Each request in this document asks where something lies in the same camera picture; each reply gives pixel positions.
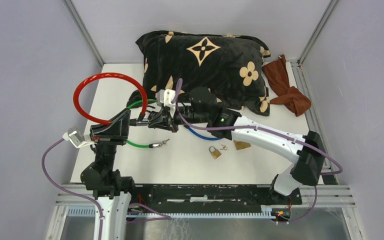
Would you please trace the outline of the large brass padlock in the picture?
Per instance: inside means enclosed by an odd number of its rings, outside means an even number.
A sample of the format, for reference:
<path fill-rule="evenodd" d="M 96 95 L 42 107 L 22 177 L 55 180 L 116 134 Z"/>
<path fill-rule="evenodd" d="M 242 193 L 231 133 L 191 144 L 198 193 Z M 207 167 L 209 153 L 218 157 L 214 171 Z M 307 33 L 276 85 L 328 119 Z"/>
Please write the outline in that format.
<path fill-rule="evenodd" d="M 233 142 L 234 142 L 235 149 L 237 151 L 244 150 L 251 147 L 251 144 L 248 142 L 237 141 L 237 140 L 234 140 Z"/>

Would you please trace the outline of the small silver keys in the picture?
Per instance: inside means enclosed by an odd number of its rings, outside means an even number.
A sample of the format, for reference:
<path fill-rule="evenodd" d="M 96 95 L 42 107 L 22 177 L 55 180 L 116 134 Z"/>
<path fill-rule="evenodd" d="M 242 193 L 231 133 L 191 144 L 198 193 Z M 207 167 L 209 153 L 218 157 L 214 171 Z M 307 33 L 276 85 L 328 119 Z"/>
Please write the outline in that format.
<path fill-rule="evenodd" d="M 168 139 L 165 139 L 165 140 L 162 140 L 162 141 L 159 141 L 159 142 L 153 142 L 153 143 L 150 143 L 150 144 L 148 145 L 148 147 L 149 147 L 150 149 L 160 148 L 160 147 L 165 146 L 165 145 L 168 143 L 169 140 L 170 140 L 170 139 L 168 138 Z"/>

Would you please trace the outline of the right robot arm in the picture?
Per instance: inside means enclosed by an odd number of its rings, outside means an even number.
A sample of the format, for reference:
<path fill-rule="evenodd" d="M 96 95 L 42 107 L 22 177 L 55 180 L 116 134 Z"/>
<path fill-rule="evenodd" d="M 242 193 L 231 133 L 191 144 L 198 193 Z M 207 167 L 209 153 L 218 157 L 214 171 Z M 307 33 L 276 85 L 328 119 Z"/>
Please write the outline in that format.
<path fill-rule="evenodd" d="M 176 133 L 180 125 L 198 128 L 212 136 L 237 142 L 249 143 L 287 159 L 291 164 L 277 174 L 269 189 L 269 199 L 282 204 L 289 195 L 302 185 L 317 186 L 327 157 L 319 133 L 291 133 L 268 127 L 238 111 L 219 105 L 216 96 L 204 87 L 197 87 L 188 94 L 189 105 L 179 103 L 180 93 L 160 90 L 156 96 L 159 111 L 151 111 L 147 126 Z"/>

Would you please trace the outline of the blue cable lock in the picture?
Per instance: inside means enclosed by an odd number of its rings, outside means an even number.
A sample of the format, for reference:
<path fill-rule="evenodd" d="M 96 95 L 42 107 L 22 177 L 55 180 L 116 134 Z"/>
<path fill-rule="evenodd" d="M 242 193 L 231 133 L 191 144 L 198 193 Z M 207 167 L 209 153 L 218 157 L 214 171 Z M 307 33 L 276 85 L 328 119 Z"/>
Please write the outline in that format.
<path fill-rule="evenodd" d="M 202 134 L 199 134 L 198 132 L 196 132 L 195 130 L 193 130 L 191 127 L 187 126 L 187 125 L 184 125 L 183 126 L 184 128 L 186 128 L 187 130 L 189 130 L 193 135 L 195 135 L 196 137 L 202 139 L 202 140 L 206 140 L 206 141 L 219 141 L 222 139 L 222 137 L 209 137 L 209 136 L 204 136 Z"/>

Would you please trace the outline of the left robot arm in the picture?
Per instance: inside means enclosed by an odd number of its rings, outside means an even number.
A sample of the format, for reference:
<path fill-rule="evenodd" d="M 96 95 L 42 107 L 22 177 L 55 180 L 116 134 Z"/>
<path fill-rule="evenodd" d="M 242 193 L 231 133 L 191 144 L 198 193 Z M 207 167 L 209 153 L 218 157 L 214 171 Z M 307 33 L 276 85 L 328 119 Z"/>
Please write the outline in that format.
<path fill-rule="evenodd" d="M 80 174 L 80 180 L 86 189 L 92 191 L 93 200 L 98 210 L 97 238 L 104 238 L 103 204 L 98 201 L 101 197 L 114 200 L 119 197 L 124 203 L 130 204 L 137 198 L 138 191 L 133 187 L 131 176 L 122 177 L 119 170 L 113 170 L 117 147 L 127 143 L 130 127 L 131 110 L 123 109 L 110 119 L 108 124 L 91 125 L 89 134 L 84 140 L 94 145 L 94 161 Z"/>

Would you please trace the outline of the red cable lock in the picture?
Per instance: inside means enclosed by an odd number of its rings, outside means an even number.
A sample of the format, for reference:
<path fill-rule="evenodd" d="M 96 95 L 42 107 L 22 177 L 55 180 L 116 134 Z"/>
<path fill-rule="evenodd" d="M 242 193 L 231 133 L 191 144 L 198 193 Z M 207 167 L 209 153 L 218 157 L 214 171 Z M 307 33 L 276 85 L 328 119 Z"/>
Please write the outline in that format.
<path fill-rule="evenodd" d="M 92 75 L 92 76 L 86 78 L 85 80 L 83 80 L 82 82 L 80 82 L 79 85 L 74 90 L 73 97 L 72 97 L 73 105 L 74 105 L 76 111 L 82 117 L 84 117 L 87 120 L 92 121 L 94 123 L 102 124 L 102 125 L 106 125 L 106 126 L 108 126 L 108 125 L 110 125 L 112 123 L 111 120 L 104 120 L 104 119 L 96 118 L 96 117 L 90 115 L 89 113 L 87 113 L 82 108 L 82 106 L 80 104 L 80 100 L 79 100 L 79 97 L 80 97 L 80 94 L 81 94 L 82 90 L 87 85 L 89 85 L 89 84 L 91 84 L 91 83 L 93 83 L 95 81 L 98 81 L 98 80 L 101 80 L 101 79 L 106 79 L 106 78 L 115 78 L 115 79 L 123 80 L 123 81 L 126 81 L 126 82 L 128 82 L 128 83 L 130 83 L 130 84 L 132 84 L 132 85 L 134 85 L 136 87 L 136 89 L 140 93 L 141 100 L 142 100 L 141 112 L 140 112 L 140 114 L 138 116 L 139 121 L 142 121 L 145 118 L 146 111 L 147 111 L 147 106 L 148 106 L 148 95 L 146 93 L 145 88 L 138 81 L 136 81 L 134 78 L 132 78 L 132 77 L 130 77 L 128 75 L 122 74 L 122 73 L 117 73 L 117 72 L 98 73 L 98 74 Z"/>

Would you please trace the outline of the small brass padlock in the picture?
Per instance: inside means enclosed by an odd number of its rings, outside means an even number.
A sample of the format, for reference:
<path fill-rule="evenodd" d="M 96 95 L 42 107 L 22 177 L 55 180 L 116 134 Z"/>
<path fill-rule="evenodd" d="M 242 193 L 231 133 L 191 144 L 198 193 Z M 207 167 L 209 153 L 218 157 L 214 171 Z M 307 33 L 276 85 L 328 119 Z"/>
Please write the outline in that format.
<path fill-rule="evenodd" d="M 210 146 L 209 147 L 209 152 L 210 152 L 210 155 L 216 160 L 217 158 L 219 158 L 222 154 L 221 152 L 214 146 Z"/>

